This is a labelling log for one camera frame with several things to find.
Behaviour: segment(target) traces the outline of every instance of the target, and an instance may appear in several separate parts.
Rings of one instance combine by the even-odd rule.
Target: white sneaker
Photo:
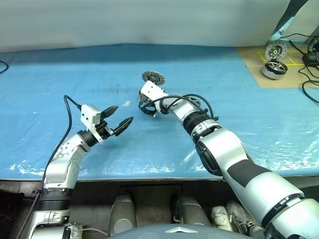
[[[226,209],[228,214],[231,215],[232,222],[237,227],[238,232],[245,235],[247,233],[247,216],[243,207],[234,200],[229,200],[226,204]]]
[[[219,229],[233,231],[227,210],[223,206],[213,207],[211,210],[211,218]]]

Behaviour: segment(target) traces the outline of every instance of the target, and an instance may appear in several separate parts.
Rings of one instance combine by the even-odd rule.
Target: blue plastic sheet
[[[253,160],[283,176],[319,174],[319,109],[300,89],[261,89],[235,48],[112,45],[0,54],[0,178],[37,180],[67,128],[63,95],[103,110],[119,137],[96,145],[79,179],[211,178],[173,115],[138,109],[141,74],[166,76],[169,94],[206,97],[219,123],[235,132]],[[309,89],[316,95],[316,89]],[[71,134],[82,130],[73,111]]]

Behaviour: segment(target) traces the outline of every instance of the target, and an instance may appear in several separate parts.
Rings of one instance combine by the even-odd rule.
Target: black cable
[[[317,37],[317,50],[316,50],[315,54],[316,54],[316,60],[319,63],[319,56],[318,56],[319,55],[319,37]]]
[[[288,35],[288,36],[282,36],[281,38],[286,38],[286,37],[290,37],[290,36],[294,36],[294,35],[300,35],[300,36],[312,37],[312,36],[303,35],[303,34],[300,34],[300,33],[294,33],[294,34],[291,34],[291,35]]]
[[[319,76],[315,76],[315,75],[310,71],[310,69],[309,69],[308,66],[306,66],[306,68],[307,68],[307,70],[309,71],[309,73],[312,75],[312,77],[315,77],[315,78],[319,79]]]
[[[305,84],[308,84],[308,83],[312,83],[312,84],[314,84],[314,85],[316,85],[316,86],[319,86],[319,81],[313,81],[306,73],[301,72],[301,70],[303,70],[303,69],[306,68],[306,67],[307,67],[307,66],[304,66],[303,68],[301,68],[301,69],[298,71],[299,73],[301,73],[301,74],[307,76],[307,78],[308,78],[308,81],[303,82],[303,84],[302,84],[302,86],[301,86],[302,91],[303,91],[303,93],[305,94],[305,96],[307,96],[309,99],[311,99],[312,101],[314,101],[314,102],[316,102],[316,103],[319,104],[319,101],[316,100],[315,98],[313,98],[311,95],[309,95],[309,94],[307,93],[306,89],[305,89]]]
[[[311,99],[312,101],[314,101],[314,102],[316,102],[316,103],[319,104],[319,101],[316,100],[315,98],[313,98],[311,95],[309,95],[309,94],[306,92],[306,90],[305,90],[305,84],[314,83],[314,82],[319,83],[319,81],[313,81],[313,80],[311,80],[311,81],[305,81],[305,82],[303,82],[301,88],[302,88],[304,94],[305,94],[309,99]]]
[[[209,109],[210,116],[212,117],[212,119],[214,118],[213,109],[212,109],[212,107],[211,107],[211,105],[210,105],[210,103],[208,102],[207,99],[205,99],[203,96],[200,96],[200,95],[197,95],[197,94],[187,94],[187,95],[183,95],[183,97],[189,97],[189,96],[194,96],[194,97],[197,97],[197,98],[200,98],[201,100],[203,100],[203,101],[206,103],[206,105],[207,105],[207,107],[208,107],[208,109]],[[168,111],[177,101],[179,101],[179,99],[173,101],[173,102],[167,107],[166,110]]]
[[[196,108],[198,108],[201,112],[204,112],[206,113],[201,107],[199,107],[194,101],[190,100],[189,98],[187,97],[183,97],[183,96],[174,96],[174,95],[171,95],[171,96],[164,96],[164,97],[161,97],[161,98],[158,98],[154,101],[151,101],[149,103],[147,103],[146,105],[142,106],[141,109],[144,109],[148,106],[151,106],[152,104],[154,104],[155,102],[157,101],[161,101],[161,100],[165,100],[165,99],[170,99],[170,98],[178,98],[178,99],[183,99],[183,100],[186,100],[188,102],[190,102],[192,105],[194,105]]]
[[[301,54],[305,55],[305,53],[302,50],[300,50],[296,45],[294,45],[291,40],[289,40],[289,43],[292,44],[292,46],[296,48]]]
[[[211,105],[209,104],[209,102],[208,102],[204,97],[202,97],[202,96],[200,96],[200,95],[196,95],[196,94],[188,94],[188,95],[185,95],[185,96],[174,96],[174,95],[164,96],[164,97],[158,98],[158,99],[156,99],[156,100],[154,100],[154,101],[151,101],[151,102],[147,103],[146,105],[142,106],[141,109],[146,108],[146,107],[148,107],[148,106],[151,106],[152,104],[154,104],[154,103],[157,102],[157,101],[161,101],[161,100],[169,99],[169,98],[178,98],[177,100],[175,100],[173,103],[171,103],[171,104],[168,106],[167,110],[168,110],[173,104],[175,104],[177,101],[179,101],[180,99],[182,99],[182,100],[186,100],[186,101],[190,102],[192,105],[194,105],[196,108],[198,108],[201,112],[204,112],[205,114],[207,114],[207,111],[203,110],[201,107],[198,106],[198,104],[197,104],[196,102],[192,101],[191,99],[187,98],[186,96],[196,96],[196,97],[199,97],[200,99],[202,99],[202,100],[207,104],[207,106],[208,106],[208,108],[209,108],[210,116],[211,116],[212,118],[214,118],[213,109],[212,109]]]
[[[42,187],[43,187],[43,184],[44,184],[44,179],[45,179],[45,173],[46,173],[46,170],[48,168],[48,165],[50,164],[50,162],[53,160],[56,152],[58,151],[58,149],[60,148],[61,144],[64,142],[64,140],[66,139],[66,137],[68,136],[70,130],[71,130],[71,127],[72,127],[72,113],[71,113],[71,110],[70,110],[70,106],[69,106],[69,103],[68,103],[68,100],[70,100],[77,108],[81,107],[81,105],[79,105],[78,103],[76,103],[73,99],[71,99],[69,96],[65,95],[64,96],[64,103],[65,103],[65,107],[66,107],[66,110],[68,111],[68,117],[69,117],[69,126],[68,126],[68,129],[66,130],[64,136],[61,138],[60,142],[58,143],[58,145],[55,147],[54,151],[52,152],[50,158],[49,158],[49,161],[48,163],[46,164],[46,167],[45,167],[45,170],[44,170],[44,174],[42,176],[42,179],[41,179],[41,183],[40,183],[40,190],[42,190]],[[31,214],[33,213],[33,210],[35,208],[35,204],[37,203],[38,199],[39,199],[39,196],[40,196],[40,193],[37,192],[35,198],[34,198],[34,201],[31,205],[31,208],[26,216],[26,218],[24,219],[23,221],[23,224],[18,232],[18,235],[16,236],[16,239],[19,239],[24,228],[25,228],[25,225],[27,224]]]
[[[9,65],[8,65],[6,62],[4,62],[4,61],[0,61],[0,63],[3,63],[4,66],[5,66],[5,68],[0,71],[0,74],[2,74],[2,73],[5,72],[7,69],[9,69]]]

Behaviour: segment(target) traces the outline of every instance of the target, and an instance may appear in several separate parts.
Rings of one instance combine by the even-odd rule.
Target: metal gear
[[[165,83],[165,77],[157,71],[145,71],[142,74],[142,78],[145,82],[152,81],[157,86]]]
[[[271,42],[266,46],[266,60],[281,60],[287,53],[287,45],[282,41]]]

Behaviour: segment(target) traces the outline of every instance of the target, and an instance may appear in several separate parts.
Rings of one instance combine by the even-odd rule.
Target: cardboard surface
[[[250,73],[261,88],[299,88],[301,87],[301,84],[307,80],[306,76],[298,73],[298,71],[304,67],[302,55],[292,46],[289,46],[289,44],[287,44],[287,47],[287,54],[281,62],[284,62],[287,65],[288,71],[279,80],[272,80],[261,72],[262,67],[267,62],[264,46],[238,47],[237,50],[243,58]],[[299,47],[303,52],[307,51],[306,45],[298,44],[297,47]],[[313,74],[316,75],[316,70],[312,68],[310,68],[310,70],[312,70]],[[310,76],[307,69],[304,69],[303,71]]]

